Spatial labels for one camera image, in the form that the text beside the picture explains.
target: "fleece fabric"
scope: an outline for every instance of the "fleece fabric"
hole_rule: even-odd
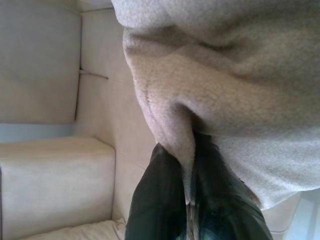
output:
[[[320,187],[320,2],[113,0],[136,96],[182,165],[210,134],[261,209]]]

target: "black pants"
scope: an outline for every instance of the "black pants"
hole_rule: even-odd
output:
[[[223,161],[211,138],[195,133],[192,191],[201,240],[272,240],[248,188]],[[186,204],[181,165],[160,144],[136,187],[126,240],[186,239]]]

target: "cream leather sofa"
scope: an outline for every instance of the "cream leather sofa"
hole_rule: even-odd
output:
[[[74,123],[72,137],[0,144],[2,240],[102,221],[104,239],[124,238],[155,140],[111,6],[0,0],[0,122]],[[275,240],[298,201],[297,194],[264,211]]]

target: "sofa cushion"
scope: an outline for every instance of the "sofa cushion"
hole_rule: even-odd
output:
[[[78,0],[80,11],[93,11],[98,9],[112,8],[111,0]]]
[[[114,78],[123,71],[124,28],[118,23],[113,9],[82,14],[81,68],[90,74]]]
[[[75,118],[81,16],[69,0],[0,0],[0,122]]]
[[[111,219],[115,150],[95,138],[0,144],[2,240]]]
[[[20,240],[124,240],[124,219],[103,221],[76,227],[67,227],[49,233],[38,234]]]

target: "leather upholstery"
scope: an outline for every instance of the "leather upholstery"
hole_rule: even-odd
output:
[[[115,150],[94,138],[0,144],[2,240],[111,219]]]

